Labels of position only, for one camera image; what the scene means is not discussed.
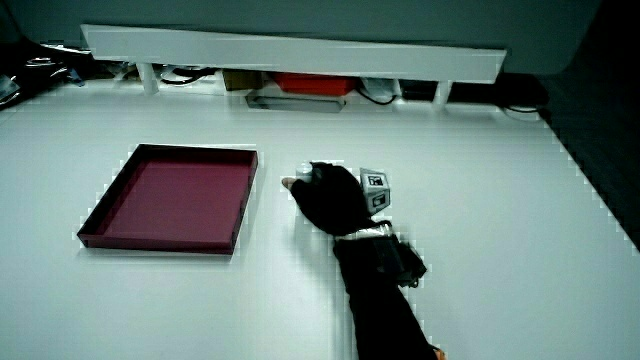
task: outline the white cube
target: white cube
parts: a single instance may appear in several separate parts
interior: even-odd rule
[[[391,203],[391,189],[384,173],[360,168],[360,186],[371,215],[378,213]]]

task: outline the red tray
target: red tray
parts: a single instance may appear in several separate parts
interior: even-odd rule
[[[233,254],[255,151],[141,144],[84,223],[88,248]]]
[[[271,77],[282,91],[344,96],[356,87],[357,78],[347,76],[329,76],[295,73],[271,73]]]

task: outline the white table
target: white table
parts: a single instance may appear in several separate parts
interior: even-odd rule
[[[305,160],[387,172],[381,215],[430,269],[405,294],[450,360],[640,357],[640,258],[543,122],[364,100],[255,111],[110,87],[0,113],[0,358],[357,358],[326,235],[280,185]],[[138,143],[255,144],[231,262],[82,247],[83,217]]]

